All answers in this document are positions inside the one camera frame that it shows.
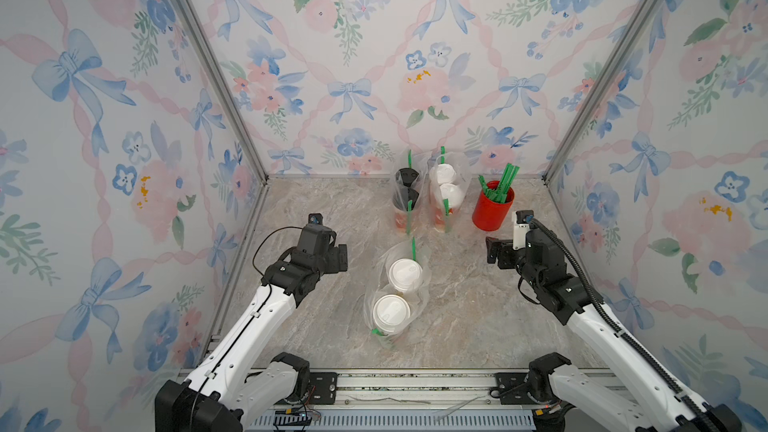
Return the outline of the clear plastic carrier bag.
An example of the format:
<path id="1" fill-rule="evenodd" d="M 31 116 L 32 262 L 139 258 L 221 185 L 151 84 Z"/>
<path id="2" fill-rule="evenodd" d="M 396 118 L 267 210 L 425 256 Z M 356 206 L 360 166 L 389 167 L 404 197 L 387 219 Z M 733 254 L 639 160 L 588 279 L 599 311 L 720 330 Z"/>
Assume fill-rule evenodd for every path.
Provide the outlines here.
<path id="1" fill-rule="evenodd" d="M 441 148 L 428 160 L 428 211 L 438 232 L 451 231 L 467 203 L 471 166 L 463 152 Z"/>

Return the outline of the white-lid red cup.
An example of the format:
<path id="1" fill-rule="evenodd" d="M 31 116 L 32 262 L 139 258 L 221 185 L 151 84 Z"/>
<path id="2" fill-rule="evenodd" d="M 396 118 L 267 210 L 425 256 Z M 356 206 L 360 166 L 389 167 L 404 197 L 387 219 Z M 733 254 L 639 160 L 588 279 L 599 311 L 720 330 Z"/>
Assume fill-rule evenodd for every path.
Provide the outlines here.
<path id="1" fill-rule="evenodd" d="M 465 191 L 457 184 L 439 185 L 437 189 L 437 203 L 443 211 L 443 199 L 449 199 L 451 214 L 458 210 L 464 202 Z"/>
<path id="2" fill-rule="evenodd" d="M 454 184 L 457 177 L 458 173 L 451 164 L 440 163 L 434 168 L 434 179 L 438 185 Z"/>

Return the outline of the black-lid red cup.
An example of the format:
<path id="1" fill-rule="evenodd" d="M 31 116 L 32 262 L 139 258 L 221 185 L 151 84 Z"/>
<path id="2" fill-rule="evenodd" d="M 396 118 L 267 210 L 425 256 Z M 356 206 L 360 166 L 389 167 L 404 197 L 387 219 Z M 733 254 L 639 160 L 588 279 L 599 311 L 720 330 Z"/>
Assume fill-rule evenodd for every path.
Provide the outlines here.
<path id="1" fill-rule="evenodd" d="M 399 210 L 406 211 L 408 200 L 413 200 L 413 210 L 415 209 L 419 192 L 413 188 L 397 187 L 393 194 L 393 204 Z"/>
<path id="2" fill-rule="evenodd" d="M 410 167 L 401 168 L 395 174 L 396 183 L 405 188 L 412 188 L 419 177 L 419 172 Z"/>

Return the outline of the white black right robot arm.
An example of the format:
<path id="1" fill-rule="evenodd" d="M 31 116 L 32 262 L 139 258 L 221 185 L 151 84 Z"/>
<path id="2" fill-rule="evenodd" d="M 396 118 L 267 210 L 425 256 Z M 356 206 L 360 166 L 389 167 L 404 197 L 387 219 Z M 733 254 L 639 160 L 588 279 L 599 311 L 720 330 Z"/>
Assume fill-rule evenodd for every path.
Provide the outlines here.
<path id="1" fill-rule="evenodd" d="M 541 405 L 567 404 L 610 431 L 739 431 L 742 422 L 726 404 L 712 405 L 678 380 L 605 307 L 586 272 L 557 235 L 540 223 L 516 225 L 510 240 L 488 237 L 486 260 L 514 270 L 528 284 L 531 303 L 596 352 L 631 394 L 630 399 L 594 382 L 564 355 L 530 362 L 523 383 L 496 387 L 492 396 L 526 395 Z"/>

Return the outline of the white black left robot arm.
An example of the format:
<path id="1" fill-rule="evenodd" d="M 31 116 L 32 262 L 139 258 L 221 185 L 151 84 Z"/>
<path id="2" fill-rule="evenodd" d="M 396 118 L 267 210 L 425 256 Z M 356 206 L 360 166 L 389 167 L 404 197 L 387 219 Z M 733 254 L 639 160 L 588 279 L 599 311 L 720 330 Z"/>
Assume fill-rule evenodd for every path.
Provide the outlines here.
<path id="1" fill-rule="evenodd" d="M 298 407 L 309 397 L 310 365 L 290 353 L 265 370 L 251 368 L 280 326 L 320 279 L 348 269 L 347 247 L 309 216 L 296 246 L 266 268 L 250 305 L 216 348 L 181 382 L 167 381 L 154 400 L 158 431 L 243 431 L 272 406 Z"/>

